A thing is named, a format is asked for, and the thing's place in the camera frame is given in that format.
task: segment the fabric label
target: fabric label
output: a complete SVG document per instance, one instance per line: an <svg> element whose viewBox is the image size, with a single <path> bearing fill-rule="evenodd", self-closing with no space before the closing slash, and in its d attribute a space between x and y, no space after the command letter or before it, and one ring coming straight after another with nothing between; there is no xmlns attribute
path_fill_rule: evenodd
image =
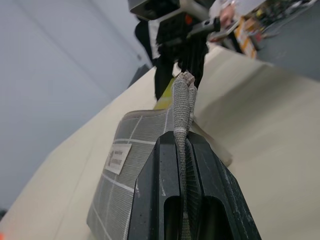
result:
<svg viewBox="0 0 320 240"><path fill-rule="evenodd" d="M132 144L113 144L104 169L117 175L120 174Z"/></svg>

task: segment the white label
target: white label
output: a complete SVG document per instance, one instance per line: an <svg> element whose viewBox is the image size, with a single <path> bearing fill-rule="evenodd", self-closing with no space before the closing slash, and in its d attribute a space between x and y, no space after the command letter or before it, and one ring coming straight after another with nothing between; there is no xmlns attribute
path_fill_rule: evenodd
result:
<svg viewBox="0 0 320 240"><path fill-rule="evenodd" d="M104 168L115 174L120 174L125 164L132 144L113 144Z"/></svg>

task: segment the gray fabric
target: gray fabric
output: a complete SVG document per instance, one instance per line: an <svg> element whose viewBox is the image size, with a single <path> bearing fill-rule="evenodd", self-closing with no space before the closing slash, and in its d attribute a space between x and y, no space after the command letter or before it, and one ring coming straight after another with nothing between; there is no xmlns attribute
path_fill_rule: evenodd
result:
<svg viewBox="0 0 320 240"><path fill-rule="evenodd" d="M136 178L158 137L173 129L171 108L134 111L121 120L113 143L132 146L119 175L103 169L87 216L97 240L127 239Z"/></svg>
<svg viewBox="0 0 320 240"><path fill-rule="evenodd" d="M184 191L183 220L182 220L182 240L191 239L186 192L186 137L193 121L197 88L194 85L195 78L189 72L180 73L172 84L173 103L173 134L177 142L181 163L182 190Z"/></svg>

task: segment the gray floor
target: gray floor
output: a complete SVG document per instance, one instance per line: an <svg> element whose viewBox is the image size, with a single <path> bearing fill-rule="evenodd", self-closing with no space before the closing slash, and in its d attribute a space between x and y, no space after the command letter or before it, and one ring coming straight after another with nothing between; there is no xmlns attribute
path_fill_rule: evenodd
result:
<svg viewBox="0 0 320 240"><path fill-rule="evenodd" d="M282 23L272 26L273 32ZM265 39L258 58L320 81L320 1Z"/></svg>

